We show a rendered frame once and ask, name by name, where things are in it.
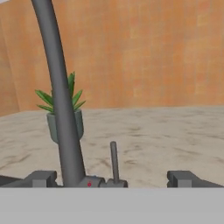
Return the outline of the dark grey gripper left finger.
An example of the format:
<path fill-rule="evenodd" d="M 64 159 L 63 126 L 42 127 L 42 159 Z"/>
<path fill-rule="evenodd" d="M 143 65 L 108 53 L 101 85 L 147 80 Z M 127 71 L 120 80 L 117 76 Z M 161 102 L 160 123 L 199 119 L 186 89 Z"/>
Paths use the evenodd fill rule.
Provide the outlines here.
<path fill-rule="evenodd" d="M 26 178 L 0 175 L 0 187 L 57 187 L 56 171 L 34 171 Z"/>

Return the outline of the green plant in grey pot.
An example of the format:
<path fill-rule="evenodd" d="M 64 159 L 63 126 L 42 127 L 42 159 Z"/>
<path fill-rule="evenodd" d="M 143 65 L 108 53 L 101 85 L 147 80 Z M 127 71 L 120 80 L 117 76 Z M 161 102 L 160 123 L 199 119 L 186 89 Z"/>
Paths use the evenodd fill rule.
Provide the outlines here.
<path fill-rule="evenodd" d="M 81 98 L 83 90 L 80 90 L 77 93 L 74 92 L 75 72 L 72 72 L 68 75 L 67 81 L 69 92 L 72 97 L 73 112 L 76 120 L 78 137 L 82 138 L 84 134 L 84 124 L 83 124 L 81 106 L 85 103 L 85 101 L 79 101 L 79 99 Z M 45 105 L 38 105 L 38 107 L 47 111 L 46 119 L 50 131 L 50 136 L 51 139 L 55 143 L 57 143 L 58 137 L 57 137 L 56 120 L 53 106 L 53 94 L 47 94 L 42 90 L 36 90 L 35 93 L 43 102 L 45 102 Z"/>

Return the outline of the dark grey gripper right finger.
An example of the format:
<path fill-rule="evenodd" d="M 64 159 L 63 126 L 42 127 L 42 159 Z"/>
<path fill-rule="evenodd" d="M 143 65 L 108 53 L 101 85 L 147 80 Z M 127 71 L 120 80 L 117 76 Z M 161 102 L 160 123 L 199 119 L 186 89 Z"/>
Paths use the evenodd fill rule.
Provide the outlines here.
<path fill-rule="evenodd" d="M 191 171 L 168 171 L 167 179 L 168 187 L 221 187 L 221 185 L 197 177 Z"/>

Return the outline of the dark grey sink faucet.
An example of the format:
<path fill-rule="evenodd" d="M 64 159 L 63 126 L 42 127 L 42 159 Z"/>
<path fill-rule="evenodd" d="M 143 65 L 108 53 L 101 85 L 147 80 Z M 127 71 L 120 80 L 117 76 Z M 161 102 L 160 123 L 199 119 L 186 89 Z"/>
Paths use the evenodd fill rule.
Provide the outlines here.
<path fill-rule="evenodd" d="M 52 98 L 59 146 L 59 161 L 64 187 L 127 187 L 119 179 L 116 142 L 110 144 L 113 178 L 87 176 L 80 139 L 69 94 L 67 69 L 52 0 L 31 0 L 45 47 L 52 83 Z"/>

